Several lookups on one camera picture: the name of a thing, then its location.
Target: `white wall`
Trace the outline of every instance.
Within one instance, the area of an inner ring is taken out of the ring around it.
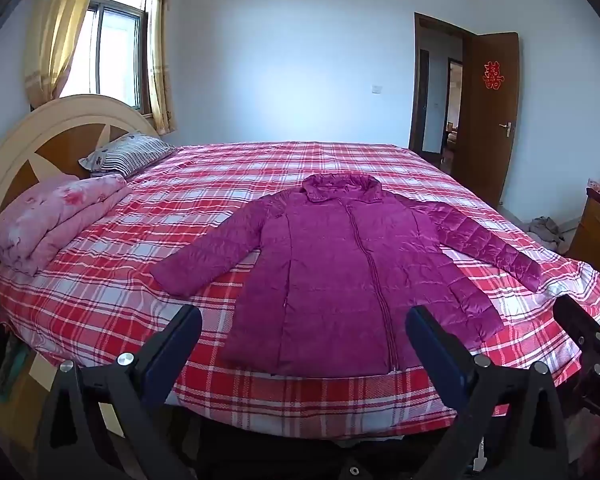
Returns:
[[[24,46],[33,0],[22,0],[0,29],[0,140],[30,111],[24,90]]]
[[[407,146],[414,12],[474,28],[474,0],[172,0],[173,142]],[[372,85],[383,86],[372,94]]]
[[[422,149],[425,152],[438,153],[446,124],[449,58],[462,61],[462,38],[430,28],[421,28],[420,48],[429,51],[429,92]]]
[[[582,214],[600,178],[600,19],[586,0],[482,0],[482,32],[521,43],[518,129],[503,195],[523,221]]]

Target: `black clamp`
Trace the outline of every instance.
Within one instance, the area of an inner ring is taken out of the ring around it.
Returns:
[[[569,296],[555,301],[554,319],[582,351],[574,393],[585,408],[600,416],[600,325]]]
[[[145,476],[191,480],[176,454],[155,431],[147,410],[166,400],[202,332],[202,316],[183,306],[138,354],[110,365],[59,367],[40,422],[38,477],[128,480],[107,433],[99,403],[112,404]]]
[[[554,380],[544,363],[521,370],[497,366],[485,355],[472,356],[422,306],[410,310],[406,330],[443,403],[458,410],[415,479],[456,480],[465,474],[494,409],[503,404],[509,405],[503,438],[480,477],[567,478],[564,422]]]

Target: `red plaid bedsheet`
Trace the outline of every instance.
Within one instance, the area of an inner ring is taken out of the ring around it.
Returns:
[[[528,238],[408,150],[388,145],[282,142],[181,148],[131,179],[133,193],[58,254],[34,278],[0,267],[0,304],[15,331],[55,364],[112,362],[135,352],[181,305],[202,311],[200,342],[174,392],[202,416],[245,430],[303,438],[407,434],[448,425],[422,368],[385,376],[300,380],[236,369],[218,355],[232,325],[236,297],[253,265],[250,255],[200,293],[181,301],[163,293],[149,266],[212,229],[245,203],[298,185],[314,173],[357,171],[385,189],[418,200],[451,203],[541,262],[533,294],[507,273],[445,250],[493,301],[505,328],[480,348],[496,364],[544,361],[556,383],[578,369],[578,349],[552,317],[568,293],[600,322],[600,275]]]

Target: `jacket sleeve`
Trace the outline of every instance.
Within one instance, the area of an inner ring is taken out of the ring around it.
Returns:
[[[444,202],[418,202],[395,195],[409,208],[426,213],[438,230],[440,243],[505,270],[532,292],[540,285],[538,262],[516,250],[475,220]]]
[[[151,274],[169,294],[194,295],[259,247],[267,216],[272,208],[280,208],[276,198],[270,195],[249,202],[216,229],[154,264]]]

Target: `wooden headboard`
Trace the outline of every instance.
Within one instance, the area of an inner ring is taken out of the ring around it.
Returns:
[[[37,108],[0,144],[0,211],[48,176],[88,177],[78,159],[135,130],[158,136],[141,114],[111,97],[77,95]]]

